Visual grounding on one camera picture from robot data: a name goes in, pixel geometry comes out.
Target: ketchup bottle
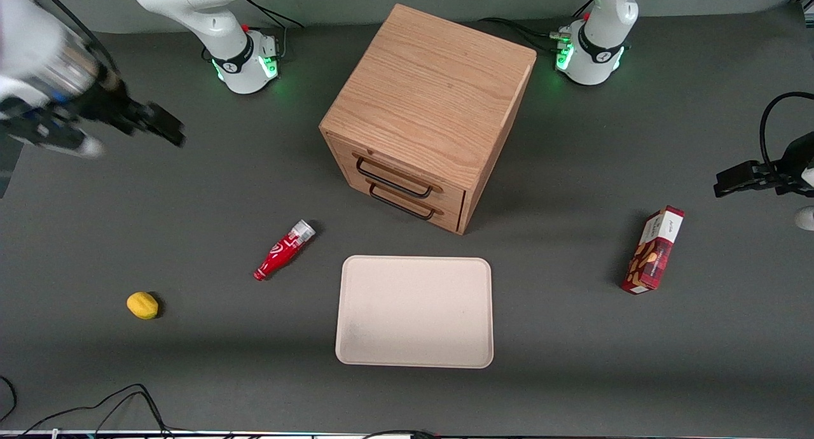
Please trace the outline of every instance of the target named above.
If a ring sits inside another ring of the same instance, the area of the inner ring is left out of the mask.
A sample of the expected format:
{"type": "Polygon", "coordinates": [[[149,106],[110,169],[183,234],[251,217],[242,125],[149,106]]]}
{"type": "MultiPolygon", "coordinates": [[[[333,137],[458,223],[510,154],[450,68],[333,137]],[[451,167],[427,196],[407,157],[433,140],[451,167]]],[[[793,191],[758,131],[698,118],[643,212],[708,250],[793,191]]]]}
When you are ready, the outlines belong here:
{"type": "Polygon", "coordinates": [[[273,271],[287,264],[294,257],[294,254],[297,254],[297,251],[302,248],[302,245],[308,242],[315,233],[317,232],[314,231],[314,228],[300,219],[300,222],[295,224],[285,237],[271,247],[265,261],[255,271],[255,279],[259,281],[265,280],[273,271]]]}

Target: black metal handle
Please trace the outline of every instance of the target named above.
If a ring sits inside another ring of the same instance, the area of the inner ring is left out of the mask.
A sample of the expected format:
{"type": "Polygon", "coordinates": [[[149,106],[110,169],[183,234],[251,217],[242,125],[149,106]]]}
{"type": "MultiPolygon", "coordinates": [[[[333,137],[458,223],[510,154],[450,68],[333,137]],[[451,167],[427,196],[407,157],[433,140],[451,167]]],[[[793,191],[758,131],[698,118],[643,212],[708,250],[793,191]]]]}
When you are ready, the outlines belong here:
{"type": "Polygon", "coordinates": [[[370,178],[371,180],[375,180],[375,181],[378,181],[379,183],[381,183],[383,185],[387,185],[387,186],[397,190],[398,192],[405,193],[405,195],[409,195],[410,197],[415,197],[416,199],[426,199],[427,197],[429,197],[430,192],[432,192],[432,186],[428,186],[427,187],[427,192],[425,192],[425,193],[411,192],[411,190],[408,190],[407,188],[405,188],[405,187],[403,187],[403,186],[401,186],[399,184],[393,183],[390,180],[387,180],[385,178],[381,178],[381,176],[378,176],[378,175],[375,175],[374,173],[370,173],[370,172],[368,172],[366,170],[363,170],[362,167],[361,167],[362,163],[364,163],[364,158],[360,156],[359,160],[357,161],[357,170],[359,171],[359,173],[361,173],[364,176],[367,176],[367,178],[370,178]]]}
{"type": "Polygon", "coordinates": [[[376,184],[375,183],[370,183],[370,191],[368,192],[370,194],[370,197],[372,197],[373,199],[376,199],[378,201],[385,202],[385,204],[387,204],[387,205],[389,205],[391,207],[394,207],[394,208],[398,208],[399,210],[402,210],[402,212],[407,213],[407,214],[412,215],[412,216],[415,216],[416,218],[418,218],[420,220],[427,221],[430,218],[432,218],[432,216],[435,215],[435,213],[436,213],[436,210],[434,208],[430,208],[429,209],[430,213],[427,214],[427,215],[422,215],[421,213],[413,212],[412,210],[410,210],[410,208],[401,207],[401,205],[396,204],[393,201],[387,200],[387,199],[383,198],[380,195],[376,195],[373,192],[373,190],[375,188],[376,188],[376,184]]]}

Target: drawer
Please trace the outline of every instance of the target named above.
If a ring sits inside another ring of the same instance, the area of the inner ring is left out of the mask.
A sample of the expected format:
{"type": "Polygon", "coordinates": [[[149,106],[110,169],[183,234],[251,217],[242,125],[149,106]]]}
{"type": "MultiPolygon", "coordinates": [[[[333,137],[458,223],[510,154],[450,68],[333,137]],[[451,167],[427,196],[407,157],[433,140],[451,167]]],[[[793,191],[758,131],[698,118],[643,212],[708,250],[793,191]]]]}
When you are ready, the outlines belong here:
{"type": "Polygon", "coordinates": [[[457,232],[463,190],[417,178],[333,137],[329,142],[351,187],[416,218],[457,232]]]}

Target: wooden cabinet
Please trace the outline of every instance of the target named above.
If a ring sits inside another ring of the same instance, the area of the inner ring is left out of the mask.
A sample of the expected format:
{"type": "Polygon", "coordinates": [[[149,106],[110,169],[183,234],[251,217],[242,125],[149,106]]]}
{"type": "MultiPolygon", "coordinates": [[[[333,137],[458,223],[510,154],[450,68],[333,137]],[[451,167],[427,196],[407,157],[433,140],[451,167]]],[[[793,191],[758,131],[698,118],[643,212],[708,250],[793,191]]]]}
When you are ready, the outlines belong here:
{"type": "Polygon", "coordinates": [[[351,187],[463,233],[536,57],[397,4],[320,131],[351,187]]]}

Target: lemon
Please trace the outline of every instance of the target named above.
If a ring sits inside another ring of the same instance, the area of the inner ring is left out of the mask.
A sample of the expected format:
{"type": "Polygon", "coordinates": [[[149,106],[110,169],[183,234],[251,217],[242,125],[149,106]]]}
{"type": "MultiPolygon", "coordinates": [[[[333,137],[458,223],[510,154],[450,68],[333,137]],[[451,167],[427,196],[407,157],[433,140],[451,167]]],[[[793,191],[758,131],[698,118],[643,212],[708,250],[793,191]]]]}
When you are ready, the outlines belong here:
{"type": "Polygon", "coordinates": [[[144,291],[131,294],[127,298],[127,308],[142,320],[149,320],[158,315],[158,301],[144,291]]]}

